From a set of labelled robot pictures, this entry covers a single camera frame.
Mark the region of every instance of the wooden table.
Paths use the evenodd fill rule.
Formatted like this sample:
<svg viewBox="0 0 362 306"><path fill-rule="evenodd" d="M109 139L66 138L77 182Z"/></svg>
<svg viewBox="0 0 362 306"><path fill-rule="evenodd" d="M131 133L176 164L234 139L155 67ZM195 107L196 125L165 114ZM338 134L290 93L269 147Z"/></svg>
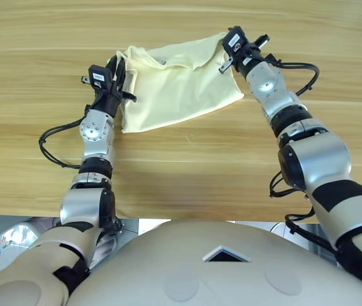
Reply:
<svg viewBox="0 0 362 306"><path fill-rule="evenodd" d="M54 215L75 175L46 161L38 137L82 115L93 99L80 83L128 45L154 48L240 25L268 33L264 52L318 65L311 113L349 145L362 183L362 0L0 0L0 214ZM289 88L309 73L285 71ZM138 134L117 122L114 191L121 217L278 221L308 210L300 194L268 197L277 145L247 84L222 110ZM59 157L79 163L77 130L50 139Z"/></svg>

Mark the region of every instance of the pale yellow fabric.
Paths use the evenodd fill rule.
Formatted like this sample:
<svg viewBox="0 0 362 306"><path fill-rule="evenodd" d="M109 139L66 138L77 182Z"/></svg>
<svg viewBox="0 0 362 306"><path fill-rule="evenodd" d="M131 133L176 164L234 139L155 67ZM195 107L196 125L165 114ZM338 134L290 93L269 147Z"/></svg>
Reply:
<svg viewBox="0 0 362 306"><path fill-rule="evenodd" d="M243 98L226 60L226 33L146 51L130 46L117 57L126 61L124 90L137 102L124 101L123 133L148 131L191 119Z"/></svg>

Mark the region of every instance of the black joint band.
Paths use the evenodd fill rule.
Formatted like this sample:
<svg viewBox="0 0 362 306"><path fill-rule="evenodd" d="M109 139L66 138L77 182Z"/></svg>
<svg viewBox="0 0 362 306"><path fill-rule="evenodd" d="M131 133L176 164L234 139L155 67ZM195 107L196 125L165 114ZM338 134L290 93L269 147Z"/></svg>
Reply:
<svg viewBox="0 0 362 306"><path fill-rule="evenodd" d="M90 157L83 161L80 165L79 173L95 172L102 174L109 179L112 178L113 168L110 162L99 157Z"/></svg>
<svg viewBox="0 0 362 306"><path fill-rule="evenodd" d="M327 212L330 212L340 202L355 196L362 196L362 185L355 183L353 180L330 182L321 185L313 192L313 198Z"/></svg>
<svg viewBox="0 0 362 306"><path fill-rule="evenodd" d="M311 114L301 105L291 105L283 108L270 122L271 129L276 137L290 124L312 118Z"/></svg>

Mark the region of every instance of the black cable bundle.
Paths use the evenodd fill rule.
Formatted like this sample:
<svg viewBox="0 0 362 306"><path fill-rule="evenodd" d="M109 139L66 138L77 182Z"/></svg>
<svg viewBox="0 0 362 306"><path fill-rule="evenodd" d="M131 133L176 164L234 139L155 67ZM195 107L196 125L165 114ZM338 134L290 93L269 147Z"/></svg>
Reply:
<svg viewBox="0 0 362 306"><path fill-rule="evenodd" d="M277 178L279 177L279 175L281 175L282 172L278 172L270 181L269 184L269 190L270 190L270 197L271 198L282 198L283 196L287 196L291 193L294 193L296 191L300 191L294 188L290 188L290 189L286 189L284 191L276 191L275 187L281 183L283 181L283 178L280 178L277 180ZM332 253L336 253L336 251L334 250L334 248L331 246L331 244L321 238L320 236L317 236L309 231L306 231L305 229L302 229L301 227L299 227L297 224L295 224L294 222L298 222L298 221L302 221L306 218L312 217L313 215L315 215L314 209L311 208L310 212L308 214L305 215L300 215L300 214L289 214L284 216L284 219L286 221L286 225L287 227L290 229L290 234L299 234L300 236L302 236L303 238L307 239L310 242L313 242L317 245L319 245L320 247L323 247L324 249L326 249L327 251L330 251Z"/></svg>
<svg viewBox="0 0 362 306"><path fill-rule="evenodd" d="M296 92L297 96L302 95L306 91L311 91L313 89L312 86L320 75L320 69L316 65L309 64L307 62L282 62L281 59L276 60L273 54L266 56L265 60L269 64L272 64L273 66L281 69L307 69L314 71L314 76L311 78L311 80L303 88Z"/></svg>
<svg viewBox="0 0 362 306"><path fill-rule="evenodd" d="M51 127L50 129L46 130L45 132L43 132L43 134L40 136L40 139L38 140L38 143L40 145L40 150L41 153L51 162L61 166L62 168L72 168L72 169L79 169L80 165L79 164L67 164L64 163L63 161L57 159L55 156L53 156L51 153L49 153L49 151L43 146L46 142L47 142L47 138L49 136L52 136L56 133L62 132L62 131L66 131L67 129L72 129L74 127L77 127L81 121L85 118L85 116L83 116L82 118L73 121L71 123L68 124L64 124L62 126L56 126L56 127Z"/></svg>

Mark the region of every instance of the small label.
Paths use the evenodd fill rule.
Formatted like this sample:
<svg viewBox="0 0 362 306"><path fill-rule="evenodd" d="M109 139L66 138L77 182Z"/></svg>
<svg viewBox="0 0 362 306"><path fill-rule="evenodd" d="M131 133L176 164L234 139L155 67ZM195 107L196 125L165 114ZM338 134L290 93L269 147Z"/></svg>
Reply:
<svg viewBox="0 0 362 306"><path fill-rule="evenodd" d="M230 47L233 47L235 45L235 43L239 40L240 36L235 34L232 39L229 41L228 45Z"/></svg>
<svg viewBox="0 0 362 306"><path fill-rule="evenodd" d="M105 81L105 77L103 75L98 75L97 73L93 73L93 78L102 82Z"/></svg>
<svg viewBox="0 0 362 306"><path fill-rule="evenodd" d="M252 60L252 59L250 59L249 57L246 57L246 58L243 60L242 64L243 64L244 66L246 66L247 63L250 62L251 60Z"/></svg>

